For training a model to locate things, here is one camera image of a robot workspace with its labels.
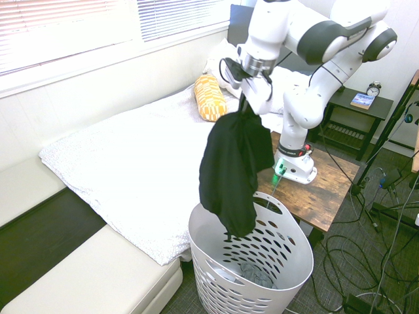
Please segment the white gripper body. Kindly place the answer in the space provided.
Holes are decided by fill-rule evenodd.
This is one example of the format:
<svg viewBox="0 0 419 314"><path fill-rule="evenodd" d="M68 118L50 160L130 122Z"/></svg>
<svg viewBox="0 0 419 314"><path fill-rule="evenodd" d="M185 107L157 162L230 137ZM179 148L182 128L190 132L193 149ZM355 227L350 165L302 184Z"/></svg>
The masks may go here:
<svg viewBox="0 0 419 314"><path fill-rule="evenodd" d="M256 115L269 112L272 104L272 85L264 77L245 78L242 91Z"/></svg>

